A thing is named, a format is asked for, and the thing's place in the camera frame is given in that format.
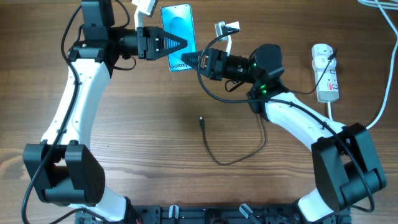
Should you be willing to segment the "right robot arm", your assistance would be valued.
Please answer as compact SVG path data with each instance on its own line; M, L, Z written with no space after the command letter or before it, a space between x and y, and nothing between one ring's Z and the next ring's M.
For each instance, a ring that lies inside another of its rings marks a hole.
M287 130L312 153L316 187L297 202L302 221L315 223L369 199L386 186L386 176L368 129L346 126L300 102L280 77L284 72L278 45L264 44L248 58L218 49L182 54L182 61L199 77L227 78L252 84L246 103L259 114Z

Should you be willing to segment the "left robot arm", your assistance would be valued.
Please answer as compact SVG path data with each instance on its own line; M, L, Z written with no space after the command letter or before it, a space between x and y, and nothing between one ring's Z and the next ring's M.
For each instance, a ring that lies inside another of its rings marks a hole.
M27 144L22 158L30 176L26 195L43 203L70 207L100 223L142 223L131 201L105 184L104 169L90 151L91 131L101 96L120 59L157 60L187 46L187 41L160 27L146 27L155 1L136 1L127 17L134 24L117 26L111 0L85 0L76 41L62 49L68 79L57 112L38 144Z

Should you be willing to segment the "blue Galaxy smartphone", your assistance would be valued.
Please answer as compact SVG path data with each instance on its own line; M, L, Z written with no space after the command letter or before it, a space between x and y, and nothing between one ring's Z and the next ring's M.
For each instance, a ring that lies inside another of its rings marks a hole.
M187 41L185 48L168 55L169 70L179 72L192 69L181 60L182 54L197 51L191 5L164 6L160 11L164 31Z

